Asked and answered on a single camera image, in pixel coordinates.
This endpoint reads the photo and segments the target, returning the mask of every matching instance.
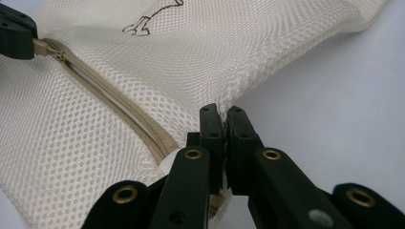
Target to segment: white surface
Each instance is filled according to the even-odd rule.
[[[404,11],[405,1],[390,2],[366,31],[327,40],[237,104],[265,145],[288,153],[320,188],[357,182],[402,211]],[[245,206],[234,198],[220,228],[253,228]],[[0,228],[27,228],[2,193]]]

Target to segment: white mesh fabric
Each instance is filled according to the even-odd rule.
[[[1,187],[32,228],[79,228],[113,183],[162,177],[133,130],[57,62],[0,59]]]
[[[224,115],[240,95],[322,40],[339,31],[360,31],[369,26],[385,2],[54,0],[35,20],[41,37],[67,45],[184,146],[186,133],[198,130],[200,107],[215,102]],[[142,17],[150,20],[140,21]],[[148,34],[127,29],[139,23]],[[69,84],[66,78],[63,81],[63,70],[54,61],[1,61],[1,78],[9,81],[1,79],[4,82],[0,84],[4,101],[0,112],[0,181],[32,227],[71,228],[72,221],[77,227],[108,184],[125,178],[151,182],[161,176],[137,136],[83,88],[73,81]],[[18,93],[22,89],[26,90],[22,92],[25,96]],[[70,107],[79,104],[84,107],[70,113]],[[82,120],[81,126],[67,123],[67,118],[76,117]],[[66,131],[65,125],[70,128],[68,134],[58,135],[59,130]],[[84,133],[89,135],[84,130],[94,125],[98,134],[84,137]],[[105,147],[89,148],[95,142]],[[77,152],[89,154],[91,159],[77,157]],[[94,160],[98,158],[94,154],[107,156]],[[121,161],[121,156],[133,157]],[[64,160],[82,164],[83,173],[75,169],[72,174],[73,165],[66,168]],[[98,179],[101,184],[85,171],[93,167],[100,168],[100,177],[105,178]],[[54,174],[59,177],[52,182],[60,183],[60,191],[50,191],[49,198],[41,198],[50,186],[38,180],[50,182]],[[65,182],[64,176],[71,176],[75,184]],[[71,202],[67,207],[59,199],[66,190],[74,194],[86,190],[83,192],[89,200]],[[51,216],[54,209],[66,209],[60,211],[68,214]]]

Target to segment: black plastic part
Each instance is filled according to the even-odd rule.
[[[136,197],[118,203],[118,200],[130,199],[136,189]],[[125,180],[108,188],[90,211],[83,229],[134,229],[139,226],[139,219],[147,200],[147,187],[136,181]]]
[[[247,206],[257,229],[278,228],[277,215],[260,187],[252,190]]]
[[[137,228],[147,228],[152,220],[153,213],[158,206],[161,191],[163,190],[164,183],[167,180],[167,176],[156,181],[148,187],[148,197],[146,203],[143,206],[142,213],[137,222]]]
[[[187,146],[200,146],[200,133],[187,133]]]
[[[244,110],[232,107],[227,114],[228,185],[233,195],[248,196],[251,189],[251,161],[263,143],[253,129]]]
[[[219,194],[223,188],[224,131],[216,104],[200,109],[200,145],[211,154],[211,194]]]
[[[405,228],[405,216],[367,187],[353,183],[337,185],[331,200],[355,228]]]
[[[150,229],[206,228],[210,154],[201,147],[180,150],[160,195]]]
[[[26,14],[0,4],[0,54],[13,59],[34,57],[35,22]]]
[[[266,197],[262,201],[271,204],[279,222],[277,228],[352,228],[284,152],[272,148],[258,149],[253,171],[256,178],[254,190],[263,194],[256,197],[253,192],[251,198]]]

